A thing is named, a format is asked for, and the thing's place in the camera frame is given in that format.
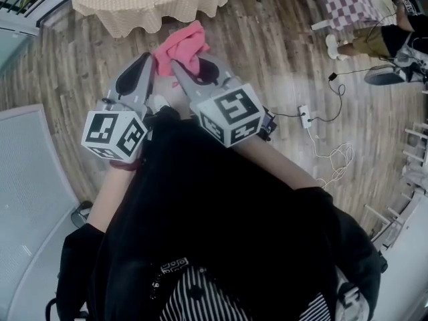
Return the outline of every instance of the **purple and white checkered cloth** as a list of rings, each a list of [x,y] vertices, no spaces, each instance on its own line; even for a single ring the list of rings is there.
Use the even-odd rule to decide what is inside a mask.
[[[371,0],[324,0],[327,12],[330,16],[330,26],[340,30],[344,26],[357,21],[378,22],[383,19],[382,14],[376,9]],[[391,23],[391,18],[386,18],[379,25]]]

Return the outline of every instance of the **sleeve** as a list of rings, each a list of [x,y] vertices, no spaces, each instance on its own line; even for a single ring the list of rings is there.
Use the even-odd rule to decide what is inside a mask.
[[[56,306],[61,321],[71,321],[86,301],[88,282],[104,233],[89,223],[66,237],[62,247]]]
[[[333,205],[330,194],[318,187],[298,189],[296,192],[301,200],[306,200],[304,205],[310,206],[327,234],[336,265],[366,298],[371,318],[381,285],[381,263],[377,250],[355,219]]]
[[[408,18],[415,32],[428,33],[428,17],[426,15],[410,15]]]

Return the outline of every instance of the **pink towel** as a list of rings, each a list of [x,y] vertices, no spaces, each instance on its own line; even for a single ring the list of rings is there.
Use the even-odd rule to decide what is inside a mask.
[[[199,74],[197,53],[207,51],[205,32],[199,21],[194,21],[184,29],[170,35],[154,52],[159,76],[171,76],[171,60],[177,60],[193,74]]]

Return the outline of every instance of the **power strip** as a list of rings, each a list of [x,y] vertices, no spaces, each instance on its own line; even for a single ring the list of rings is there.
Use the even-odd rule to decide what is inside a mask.
[[[309,115],[309,107],[308,105],[301,105],[298,107],[300,120],[302,121],[303,128],[309,128],[312,126],[312,121]]]

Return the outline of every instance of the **shorts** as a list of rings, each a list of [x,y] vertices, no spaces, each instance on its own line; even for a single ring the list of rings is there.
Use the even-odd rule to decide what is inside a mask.
[[[355,50],[370,57],[390,58],[388,47],[382,36],[382,27],[366,27],[354,31],[355,39],[352,41]]]

